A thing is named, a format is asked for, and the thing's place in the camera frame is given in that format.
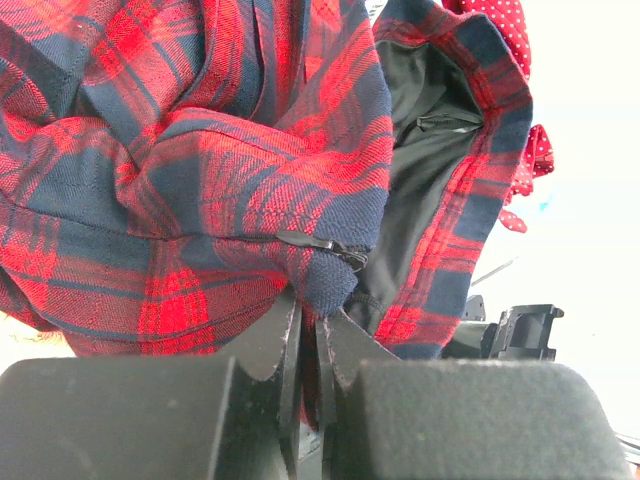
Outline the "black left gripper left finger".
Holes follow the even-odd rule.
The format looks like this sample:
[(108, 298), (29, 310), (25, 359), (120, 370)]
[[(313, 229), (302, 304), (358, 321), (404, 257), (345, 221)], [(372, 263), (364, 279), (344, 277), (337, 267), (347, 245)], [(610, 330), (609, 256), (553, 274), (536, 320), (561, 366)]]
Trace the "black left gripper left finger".
[(5, 479), (293, 479), (301, 308), (204, 356), (30, 359), (1, 377)]

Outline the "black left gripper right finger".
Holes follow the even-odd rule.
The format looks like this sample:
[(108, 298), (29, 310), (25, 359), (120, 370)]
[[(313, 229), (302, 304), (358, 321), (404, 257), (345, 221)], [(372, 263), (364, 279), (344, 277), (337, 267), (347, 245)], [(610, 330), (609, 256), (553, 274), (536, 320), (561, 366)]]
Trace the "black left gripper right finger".
[(326, 479), (627, 479), (588, 383), (555, 363), (402, 360), (343, 312), (316, 325)]

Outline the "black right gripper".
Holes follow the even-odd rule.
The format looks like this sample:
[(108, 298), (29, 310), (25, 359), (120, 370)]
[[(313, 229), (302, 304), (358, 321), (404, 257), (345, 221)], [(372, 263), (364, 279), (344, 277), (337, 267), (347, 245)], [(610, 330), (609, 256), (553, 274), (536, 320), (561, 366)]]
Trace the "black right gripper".
[(548, 342), (554, 321), (563, 316), (553, 304), (521, 305), (503, 311), (498, 322), (489, 322), (483, 297), (473, 295), (442, 358), (554, 361), (556, 350)]

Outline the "red plaid skirt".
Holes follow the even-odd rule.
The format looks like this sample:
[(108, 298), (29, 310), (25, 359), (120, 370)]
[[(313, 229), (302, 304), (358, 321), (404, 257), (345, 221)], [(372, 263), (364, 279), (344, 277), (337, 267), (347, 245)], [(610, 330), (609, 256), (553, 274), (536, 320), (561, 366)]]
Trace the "red plaid skirt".
[(80, 356), (208, 354), (292, 287), (435, 358), (529, 69), (518, 1), (5, 1), (1, 309)]

